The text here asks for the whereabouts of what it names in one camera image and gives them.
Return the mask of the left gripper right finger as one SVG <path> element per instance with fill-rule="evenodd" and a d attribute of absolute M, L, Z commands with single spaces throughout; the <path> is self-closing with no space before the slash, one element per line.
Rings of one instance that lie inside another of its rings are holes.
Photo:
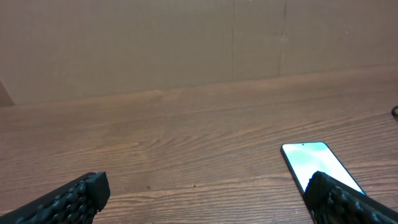
<path fill-rule="evenodd" d="M 397 224 L 397 212 L 317 171 L 303 200 L 318 224 Z"/>

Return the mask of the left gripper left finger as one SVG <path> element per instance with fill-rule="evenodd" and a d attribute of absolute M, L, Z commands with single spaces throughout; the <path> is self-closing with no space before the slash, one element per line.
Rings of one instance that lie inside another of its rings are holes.
<path fill-rule="evenodd" d="M 2 224 L 91 224 L 110 197 L 105 172 L 89 172 L 1 216 Z"/>

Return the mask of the blue Galaxy smartphone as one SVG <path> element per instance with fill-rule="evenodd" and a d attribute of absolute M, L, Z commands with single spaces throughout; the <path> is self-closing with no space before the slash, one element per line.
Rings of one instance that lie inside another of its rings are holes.
<path fill-rule="evenodd" d="M 365 194 L 326 143 L 287 143 L 281 145 L 280 151 L 301 194 L 317 171 L 324 172 L 359 193 Z"/>

